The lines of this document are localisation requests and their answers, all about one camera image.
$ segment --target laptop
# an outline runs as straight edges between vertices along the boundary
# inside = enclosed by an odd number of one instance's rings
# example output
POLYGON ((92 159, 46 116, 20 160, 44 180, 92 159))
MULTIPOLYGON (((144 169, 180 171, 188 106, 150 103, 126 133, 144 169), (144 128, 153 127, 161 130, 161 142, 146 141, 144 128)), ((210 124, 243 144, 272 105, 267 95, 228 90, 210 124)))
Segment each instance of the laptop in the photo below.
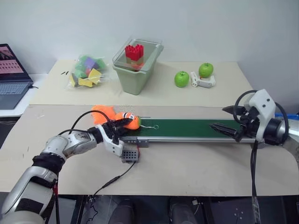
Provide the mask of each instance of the laptop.
POLYGON ((0 44, 0 110, 14 109, 32 84, 9 45, 0 44))

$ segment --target plastic container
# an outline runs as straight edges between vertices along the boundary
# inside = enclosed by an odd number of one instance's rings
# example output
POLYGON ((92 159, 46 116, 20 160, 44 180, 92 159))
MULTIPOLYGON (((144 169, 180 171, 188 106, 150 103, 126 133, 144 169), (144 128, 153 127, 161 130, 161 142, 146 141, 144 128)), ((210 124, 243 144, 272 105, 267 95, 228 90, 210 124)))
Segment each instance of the plastic container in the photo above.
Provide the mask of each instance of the plastic container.
POLYGON ((113 58, 113 69, 116 70, 122 89, 130 94, 138 95, 144 88, 153 73, 158 56, 163 50, 161 41, 147 41, 144 39, 130 38, 113 58), (128 63, 125 47, 127 45, 144 47, 143 64, 136 66, 128 63))

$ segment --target laptop screen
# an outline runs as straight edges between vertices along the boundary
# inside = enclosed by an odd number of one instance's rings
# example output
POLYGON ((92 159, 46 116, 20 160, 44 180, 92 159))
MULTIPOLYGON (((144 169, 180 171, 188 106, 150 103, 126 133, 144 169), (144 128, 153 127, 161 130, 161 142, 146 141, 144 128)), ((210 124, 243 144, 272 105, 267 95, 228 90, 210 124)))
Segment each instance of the laptop screen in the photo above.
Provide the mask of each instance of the laptop screen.
POLYGON ((0 81, 31 81, 7 44, 0 44, 0 81))

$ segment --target laptop keyboard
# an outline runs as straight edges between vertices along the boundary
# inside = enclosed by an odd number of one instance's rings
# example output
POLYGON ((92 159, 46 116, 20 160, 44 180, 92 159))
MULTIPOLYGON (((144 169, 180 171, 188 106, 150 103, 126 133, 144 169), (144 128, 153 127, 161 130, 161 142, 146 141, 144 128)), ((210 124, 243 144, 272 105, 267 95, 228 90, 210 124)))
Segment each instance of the laptop keyboard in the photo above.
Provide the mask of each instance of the laptop keyboard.
POLYGON ((27 83, 1 83, 0 95, 21 94, 26 86, 27 83))

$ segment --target conveyor belt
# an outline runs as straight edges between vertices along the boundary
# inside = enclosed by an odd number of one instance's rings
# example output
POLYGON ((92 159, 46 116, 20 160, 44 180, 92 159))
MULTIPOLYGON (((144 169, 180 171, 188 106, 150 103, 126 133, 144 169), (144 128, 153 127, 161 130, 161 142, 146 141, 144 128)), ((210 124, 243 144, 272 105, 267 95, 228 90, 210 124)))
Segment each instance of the conveyor belt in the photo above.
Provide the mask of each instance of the conveyor belt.
MULTIPOLYGON (((214 131, 209 124, 222 123, 228 127, 238 129, 240 125, 234 120, 227 119, 142 119, 143 126, 158 125, 158 129, 141 127, 127 133, 123 140, 149 141, 209 141, 234 142, 235 140, 214 131)), ((242 142, 253 142, 252 139, 243 139, 242 142)))

